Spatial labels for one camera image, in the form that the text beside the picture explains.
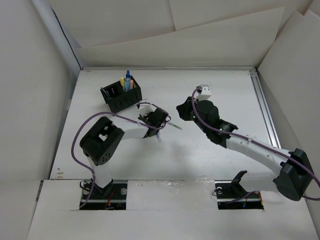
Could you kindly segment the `orange capped glue stick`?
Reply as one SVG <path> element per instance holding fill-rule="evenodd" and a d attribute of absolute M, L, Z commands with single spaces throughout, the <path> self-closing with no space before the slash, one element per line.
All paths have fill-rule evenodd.
<path fill-rule="evenodd" d="M 134 88 L 134 81 L 131 80 L 129 83 L 129 90 L 132 90 Z"/>

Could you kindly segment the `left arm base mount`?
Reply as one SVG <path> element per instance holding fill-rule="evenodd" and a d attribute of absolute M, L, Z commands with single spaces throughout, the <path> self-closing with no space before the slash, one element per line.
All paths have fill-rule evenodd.
<path fill-rule="evenodd" d="M 89 193 L 92 188 L 92 180 L 82 180 L 79 187 L 82 190 L 80 210 L 122 211 L 127 208 L 127 180 L 112 180 L 105 188 L 100 188 L 95 184 L 91 195 Z"/>

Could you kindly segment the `clear blue spray bottle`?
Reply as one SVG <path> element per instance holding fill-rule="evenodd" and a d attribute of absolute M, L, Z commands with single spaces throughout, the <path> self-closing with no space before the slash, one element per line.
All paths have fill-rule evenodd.
<path fill-rule="evenodd" d="M 130 84 L 130 81 L 131 81 L 131 73 L 130 73 L 130 70 L 127 69 L 126 70 L 126 75 L 125 75 L 125 78 L 124 78 L 124 91 L 125 92 L 128 92 L 130 91 L 129 90 L 129 84 Z"/>

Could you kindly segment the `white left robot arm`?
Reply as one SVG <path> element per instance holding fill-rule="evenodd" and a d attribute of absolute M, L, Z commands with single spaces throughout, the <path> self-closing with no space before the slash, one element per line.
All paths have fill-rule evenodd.
<path fill-rule="evenodd" d="M 112 113 L 109 119 L 102 116 L 80 140 L 80 147 L 93 167 L 95 175 L 94 192 L 100 198 L 107 198 L 113 188 L 108 161 L 121 141 L 145 139 L 156 136 L 167 120 L 169 113 L 151 104 L 136 106 L 131 111 L 136 119 Z"/>

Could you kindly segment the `yellow highlighter marker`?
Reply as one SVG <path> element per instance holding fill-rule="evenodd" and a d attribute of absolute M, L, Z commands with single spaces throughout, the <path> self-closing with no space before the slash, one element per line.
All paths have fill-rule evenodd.
<path fill-rule="evenodd" d="M 120 84 L 122 86 L 122 88 L 125 88 L 125 79 L 123 77 L 120 78 Z"/>

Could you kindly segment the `dark blue clip pen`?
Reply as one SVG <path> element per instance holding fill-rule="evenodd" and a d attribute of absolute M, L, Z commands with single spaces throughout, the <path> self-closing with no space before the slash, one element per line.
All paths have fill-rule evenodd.
<path fill-rule="evenodd" d="M 108 92 L 107 92 L 103 87 L 101 87 L 100 90 L 104 93 L 104 95 L 105 95 L 108 99 L 110 99 L 110 96 L 109 96 Z"/>

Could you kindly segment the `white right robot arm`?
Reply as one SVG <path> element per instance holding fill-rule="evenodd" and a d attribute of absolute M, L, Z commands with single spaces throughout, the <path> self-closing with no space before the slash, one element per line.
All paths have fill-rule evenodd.
<path fill-rule="evenodd" d="M 176 107 L 179 117 L 194 122 L 215 145 L 232 150 L 257 161 L 270 169 L 267 174 L 249 176 L 241 170 L 231 180 L 216 184 L 217 196 L 239 202 L 258 191 L 277 192 L 292 201 L 305 198 L 315 174 L 307 154 L 280 149 L 257 140 L 254 136 L 238 133 L 238 127 L 220 118 L 218 108 L 209 100 L 196 100 L 189 96 Z"/>

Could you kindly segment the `green thin pen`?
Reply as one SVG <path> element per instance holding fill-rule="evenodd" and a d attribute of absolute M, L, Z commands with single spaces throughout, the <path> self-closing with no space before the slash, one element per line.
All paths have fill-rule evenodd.
<path fill-rule="evenodd" d="M 168 125 L 170 125 L 170 126 L 172 126 L 172 127 L 174 127 L 174 128 L 176 128 L 176 129 L 178 129 L 178 130 L 183 130 L 180 126 L 178 126 L 178 125 L 176 125 L 176 124 L 174 124 L 174 123 L 172 123 L 172 122 L 167 122 L 167 124 Z"/>

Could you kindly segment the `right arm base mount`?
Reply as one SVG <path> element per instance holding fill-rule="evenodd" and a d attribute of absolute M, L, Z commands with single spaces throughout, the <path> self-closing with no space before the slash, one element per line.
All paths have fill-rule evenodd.
<path fill-rule="evenodd" d="M 212 196 L 216 197 L 219 210 L 264 210 L 259 191 L 247 192 L 240 182 L 247 173 L 240 171 L 232 180 L 216 180 Z"/>

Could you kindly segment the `blue clear gel pen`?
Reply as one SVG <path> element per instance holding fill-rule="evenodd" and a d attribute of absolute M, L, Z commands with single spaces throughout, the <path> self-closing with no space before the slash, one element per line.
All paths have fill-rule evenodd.
<path fill-rule="evenodd" d="M 163 144 L 163 140 L 162 140 L 160 134 L 157 134 L 157 135 L 156 135 L 156 139 L 158 140 L 158 142 L 159 142 L 160 144 Z"/>

